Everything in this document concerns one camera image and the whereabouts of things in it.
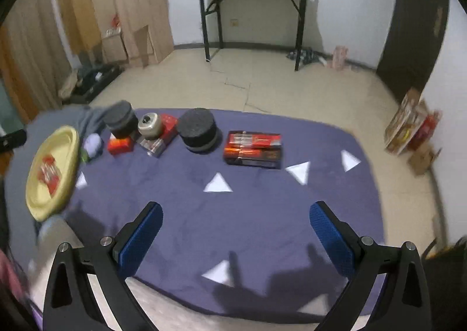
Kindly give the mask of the beige round tin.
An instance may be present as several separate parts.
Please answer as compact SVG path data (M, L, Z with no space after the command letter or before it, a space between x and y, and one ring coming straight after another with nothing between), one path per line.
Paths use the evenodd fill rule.
M138 131L145 139L157 139L163 132L161 116L155 112L146 113L139 119Z

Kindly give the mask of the printed cardboard box by wall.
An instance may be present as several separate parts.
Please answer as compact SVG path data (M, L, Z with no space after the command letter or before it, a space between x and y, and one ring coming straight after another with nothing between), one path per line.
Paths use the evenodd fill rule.
M421 94L414 88L405 94L384 133L387 152L399 156L429 115L427 107L420 97Z

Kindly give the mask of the dark cloth pile on floor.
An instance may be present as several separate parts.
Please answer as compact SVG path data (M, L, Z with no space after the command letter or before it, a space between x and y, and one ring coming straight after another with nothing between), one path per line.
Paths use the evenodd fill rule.
M293 50L287 54L287 58L291 61L298 61L299 66L311 65L313 63L325 63L325 59L313 49L303 49L298 58L298 51Z

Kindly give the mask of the grey blanket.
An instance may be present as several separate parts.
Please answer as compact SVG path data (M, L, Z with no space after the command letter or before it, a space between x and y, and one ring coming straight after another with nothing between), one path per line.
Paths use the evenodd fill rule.
M25 188L35 154L42 143L62 126L72 126L81 139L104 128L106 107L71 105L62 110L42 112L25 127L26 142L16 149L6 176L2 179L1 241L10 245L18 238L33 242L34 220L25 203Z

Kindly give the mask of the dark brown door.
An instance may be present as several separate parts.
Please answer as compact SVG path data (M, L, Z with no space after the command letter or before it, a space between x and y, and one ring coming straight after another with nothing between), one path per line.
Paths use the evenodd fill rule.
M449 14L449 0L396 0L377 75L401 102L422 91L437 61Z

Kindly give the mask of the yellow round tray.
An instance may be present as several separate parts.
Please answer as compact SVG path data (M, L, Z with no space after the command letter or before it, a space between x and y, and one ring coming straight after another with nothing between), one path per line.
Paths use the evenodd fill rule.
M45 221L68 203L78 169L79 147L78 131L71 126L60 127L39 147L25 189L25 202L35 221Z

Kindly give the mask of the purple table cloth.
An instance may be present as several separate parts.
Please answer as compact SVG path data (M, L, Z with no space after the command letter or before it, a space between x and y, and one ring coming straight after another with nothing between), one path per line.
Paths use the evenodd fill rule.
M86 184L63 217L83 244L93 245L155 201L164 219L136 274L140 281L202 313L282 324L319 321L346 281L310 226L310 206L324 201L357 234L385 241L364 151L349 133L320 122L224 110L214 116L223 134L280 134L282 167L230 166L221 149L195 154L180 138L159 158L140 147L104 154L82 168ZM361 164L345 172L342 150ZM309 180L302 186L285 168L306 161ZM217 172L232 193L203 191ZM233 288L202 277L223 260Z

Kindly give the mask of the black tray on floor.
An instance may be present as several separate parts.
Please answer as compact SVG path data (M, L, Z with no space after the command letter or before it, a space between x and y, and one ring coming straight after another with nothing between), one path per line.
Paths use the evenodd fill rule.
M59 90L59 98L63 105L90 104L122 72L117 64L76 69Z

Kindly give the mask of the dark red cigarette carton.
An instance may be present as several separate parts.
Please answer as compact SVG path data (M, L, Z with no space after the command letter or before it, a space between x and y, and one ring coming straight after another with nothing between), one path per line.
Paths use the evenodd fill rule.
M282 136L278 133L230 131L222 156L229 165L280 169L283 160Z

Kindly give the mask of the pink bag on floor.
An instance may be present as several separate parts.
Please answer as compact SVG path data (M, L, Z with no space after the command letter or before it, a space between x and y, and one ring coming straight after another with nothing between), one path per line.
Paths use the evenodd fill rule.
M346 46L337 46L332 54L332 68L341 71L346 66L348 48Z

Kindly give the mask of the small red cigarette pack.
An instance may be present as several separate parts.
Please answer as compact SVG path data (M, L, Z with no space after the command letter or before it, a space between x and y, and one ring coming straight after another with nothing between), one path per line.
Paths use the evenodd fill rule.
M51 197L55 195L59 187L61 173L56 166L55 158L52 155L46 155L42 158L38 179L48 188Z

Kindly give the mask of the white paper triangle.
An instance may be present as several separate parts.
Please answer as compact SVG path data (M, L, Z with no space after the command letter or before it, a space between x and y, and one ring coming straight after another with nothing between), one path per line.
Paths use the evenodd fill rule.
M307 186L309 180L310 161L286 167L288 172L300 185Z
M205 272L202 277L229 288L234 287L234 279L232 278L230 264L227 260L223 260L216 264L212 269Z
M345 172L352 170L361 164L361 160L347 150L341 151L341 163Z
M232 188L223 178L222 174L217 172L208 184L206 184L203 191L205 193L232 193Z

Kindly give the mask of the red bag by wall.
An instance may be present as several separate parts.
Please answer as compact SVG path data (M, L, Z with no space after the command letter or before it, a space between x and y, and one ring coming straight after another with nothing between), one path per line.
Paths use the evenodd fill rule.
M431 112L429 115L427 115L421 127L416 132L415 136L408 143L408 149L410 151L415 151L424 142L430 140L441 118L442 118L442 112L440 110L435 110Z

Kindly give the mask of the stacked brown cardboard boxes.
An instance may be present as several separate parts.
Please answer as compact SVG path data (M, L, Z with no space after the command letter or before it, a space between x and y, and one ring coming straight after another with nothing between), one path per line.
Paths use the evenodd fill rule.
M74 66L158 64L174 50L168 0L53 0Z

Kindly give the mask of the black folding table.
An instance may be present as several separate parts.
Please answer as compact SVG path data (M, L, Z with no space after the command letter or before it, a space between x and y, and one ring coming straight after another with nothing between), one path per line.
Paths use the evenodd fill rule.
M223 49L285 51L303 65L308 9L317 0L199 0L201 45L212 62Z

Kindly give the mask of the small brown cardboard box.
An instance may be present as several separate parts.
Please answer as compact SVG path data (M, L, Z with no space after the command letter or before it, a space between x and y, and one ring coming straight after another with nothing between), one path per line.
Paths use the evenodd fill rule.
M408 159L408 166L416 176L424 175L441 153L430 141L422 143Z

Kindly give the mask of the black round container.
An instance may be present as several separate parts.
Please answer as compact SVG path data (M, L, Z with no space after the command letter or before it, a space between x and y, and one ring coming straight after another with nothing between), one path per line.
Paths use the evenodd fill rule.
M117 139L130 137L138 128L132 105L125 100L113 104L104 115L104 124Z
M206 108L185 111L177 121L177 132L185 147L194 153L205 153L211 150L219 136L215 117Z

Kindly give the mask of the red box with gold print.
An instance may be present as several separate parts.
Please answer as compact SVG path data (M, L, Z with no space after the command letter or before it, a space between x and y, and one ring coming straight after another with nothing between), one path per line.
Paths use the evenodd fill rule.
M163 123L163 132L157 139L145 139L139 134L138 144L151 156L159 158L177 135L178 119L169 114L159 114Z

